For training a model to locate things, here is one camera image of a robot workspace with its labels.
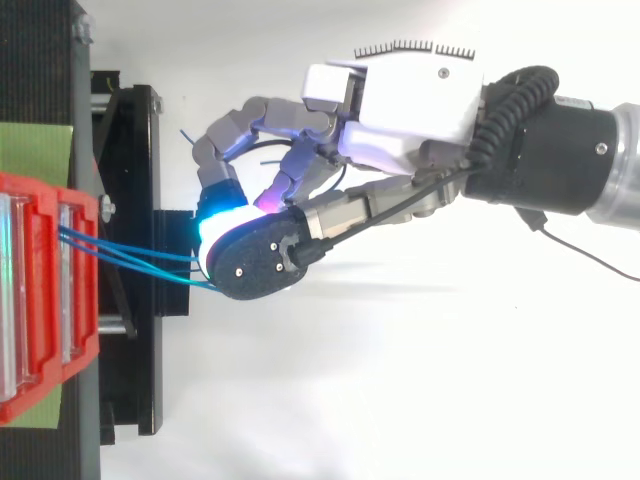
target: black coiled cable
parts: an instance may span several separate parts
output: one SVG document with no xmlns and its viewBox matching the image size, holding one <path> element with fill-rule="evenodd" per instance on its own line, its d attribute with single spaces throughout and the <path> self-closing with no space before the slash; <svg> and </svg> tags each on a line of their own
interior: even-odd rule
<svg viewBox="0 0 640 480">
<path fill-rule="evenodd" d="M 551 68 L 527 67 L 508 74 L 498 83 L 513 85 L 516 90 L 477 129 L 467 151 L 467 160 L 473 165 L 490 168 L 496 152 L 516 126 L 553 98 L 560 78 Z"/>
</svg>

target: black metal frame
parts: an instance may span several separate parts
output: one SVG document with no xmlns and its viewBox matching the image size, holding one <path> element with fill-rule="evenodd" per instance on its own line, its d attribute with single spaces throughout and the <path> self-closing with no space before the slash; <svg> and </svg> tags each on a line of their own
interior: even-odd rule
<svg viewBox="0 0 640 480">
<path fill-rule="evenodd" d="M 102 225 L 102 235 L 189 255 L 190 237 L 180 232 L 189 226 L 192 212 L 158 210 L 156 99 L 146 85 L 115 90 L 104 113 L 93 115 L 98 169 L 117 209 Z M 169 263 L 159 265 L 181 267 Z M 100 337 L 101 442 L 112 444 L 114 425 L 137 424 L 140 435 L 153 435 L 162 426 L 162 316 L 188 314 L 189 287 L 100 265 L 101 280 L 106 280 L 100 282 L 100 313 L 131 321 L 127 334 Z"/>
</svg>

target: red plastic bin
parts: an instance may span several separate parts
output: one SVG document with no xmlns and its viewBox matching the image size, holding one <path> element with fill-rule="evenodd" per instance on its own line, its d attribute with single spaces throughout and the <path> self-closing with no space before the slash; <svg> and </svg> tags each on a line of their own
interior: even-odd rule
<svg viewBox="0 0 640 480">
<path fill-rule="evenodd" d="M 0 403 L 0 425 L 8 423 L 42 400 L 62 378 L 59 331 L 59 293 L 58 293 L 58 200 L 57 192 L 49 185 L 27 177 L 0 173 L 0 194 L 11 203 L 11 219 L 21 219 L 24 229 L 10 228 L 7 238 L 14 244 L 9 251 L 16 257 L 6 256 L 3 250 L 2 281 L 19 284 L 18 277 L 23 276 L 24 288 L 15 289 L 13 298 L 3 294 L 4 306 L 13 301 L 15 313 L 16 366 L 24 367 L 21 379 L 16 385 L 13 398 Z M 16 240 L 22 232 L 22 238 Z M 17 254 L 23 250 L 16 261 Z M 10 288 L 3 286 L 4 292 Z M 8 363 L 0 356 L 0 363 Z M 10 375 L 6 364 L 3 375 Z"/>
<path fill-rule="evenodd" d="M 97 237 L 93 197 L 0 173 L 0 425 L 98 355 L 97 259 L 59 241 L 63 212 L 71 228 Z"/>
<path fill-rule="evenodd" d="M 91 237 L 98 236 L 98 202 L 77 190 L 56 189 L 58 205 L 69 207 L 71 228 Z M 73 249 L 73 339 L 71 361 L 62 366 L 65 381 L 86 368 L 98 355 L 98 259 Z"/>
</svg>

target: white wall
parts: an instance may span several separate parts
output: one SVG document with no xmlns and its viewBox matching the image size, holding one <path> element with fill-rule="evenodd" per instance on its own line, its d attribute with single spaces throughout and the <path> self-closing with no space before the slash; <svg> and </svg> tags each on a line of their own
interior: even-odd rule
<svg viewBox="0 0 640 480">
<path fill-rule="evenodd" d="M 95 68 L 164 97 L 162 204 L 199 195 L 189 145 L 255 94 L 296 99 L 305 68 L 395 38 L 475 46 L 486 80 L 531 64 L 560 94 L 640 103 L 633 0 L 85 0 Z M 275 173 L 239 161 L 256 195 Z M 359 180 L 351 172 L 347 184 Z M 549 230 L 640 273 L 634 232 Z M 638 286 L 458 200 L 340 246 L 290 292 L 192 292 L 165 321 L 165 421 L 119 429 L 105 479 L 637 479 Z"/>
</svg>

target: blue cable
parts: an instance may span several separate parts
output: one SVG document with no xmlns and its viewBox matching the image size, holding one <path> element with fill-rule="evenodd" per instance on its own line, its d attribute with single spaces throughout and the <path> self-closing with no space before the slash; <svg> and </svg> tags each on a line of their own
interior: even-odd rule
<svg viewBox="0 0 640 480">
<path fill-rule="evenodd" d="M 97 257 L 98 259 L 104 261 L 104 262 L 109 262 L 112 263 L 114 265 L 117 265 L 119 267 L 123 267 L 123 268 L 128 268 L 130 270 L 135 270 L 136 272 L 140 272 L 140 273 L 144 273 L 146 275 L 151 275 L 153 277 L 156 278 L 160 278 L 163 280 L 167 280 L 170 282 L 175 282 L 175 283 L 181 283 L 183 285 L 191 285 L 194 287 L 201 287 L 201 288 L 206 288 L 207 290 L 213 290 L 215 292 L 219 292 L 219 290 L 214 287 L 213 285 L 207 283 L 207 282 L 196 282 L 193 280 L 187 280 L 186 278 L 182 278 L 182 277 L 178 277 L 176 275 L 172 275 L 168 272 L 165 272 L 164 270 L 149 270 L 145 267 L 139 266 L 139 265 L 135 265 L 135 264 L 131 264 L 131 263 L 127 263 L 121 260 L 118 260 L 117 258 L 113 258 L 110 257 L 108 255 L 104 255 L 100 252 L 96 252 L 95 250 L 91 250 L 87 247 L 84 247 L 82 245 L 80 245 L 79 243 L 74 242 L 73 240 L 69 240 L 66 237 L 60 237 L 60 241 L 67 243 L 69 245 L 71 245 L 73 248 L 76 248 L 78 250 L 80 250 L 81 252 L 84 252 L 88 255 L 93 255 L 94 257 Z"/>
<path fill-rule="evenodd" d="M 140 255 L 146 255 L 148 257 L 164 258 L 166 260 L 174 260 L 176 262 L 191 263 L 198 260 L 198 257 L 188 257 L 184 255 L 175 255 L 173 253 L 156 252 L 154 250 L 149 250 L 147 248 L 134 247 L 131 245 L 121 245 L 119 243 L 110 242 L 108 240 L 101 240 L 99 238 L 85 235 L 84 233 L 77 232 L 75 230 L 64 227 L 62 225 L 58 226 L 58 230 L 60 230 L 60 232 L 64 233 L 65 235 L 83 240 L 87 243 L 91 243 L 92 245 L 100 245 L 100 246 L 115 248 L 122 252 L 138 253 Z"/>
<path fill-rule="evenodd" d="M 189 135 L 187 135 L 187 132 L 185 132 L 184 130 L 180 129 L 180 133 L 182 134 L 182 136 L 184 138 L 187 139 L 187 142 L 189 142 L 191 145 L 195 145 L 195 143 L 193 142 L 193 140 L 191 140 L 191 137 L 189 137 Z"/>
<path fill-rule="evenodd" d="M 58 238 L 60 238 L 60 240 L 73 240 L 73 237 L 69 236 L 66 233 L 60 233 L 58 235 Z M 147 268 L 149 270 L 155 270 L 155 271 L 159 271 L 159 272 L 163 272 L 164 270 L 162 270 L 159 267 L 156 267 L 155 265 L 149 263 L 149 262 L 145 262 L 144 260 L 141 260 L 137 257 L 134 257 L 132 255 L 127 255 L 124 252 L 119 251 L 116 248 L 111 248 L 111 247 L 107 247 L 107 246 L 103 246 L 103 245 L 94 245 L 95 247 L 98 247 L 101 250 L 104 250 L 105 252 L 109 252 L 112 255 L 118 256 L 120 258 L 123 258 L 124 260 L 128 260 L 130 263 L 133 263 L 135 265 L 139 265 L 141 267 Z"/>
</svg>

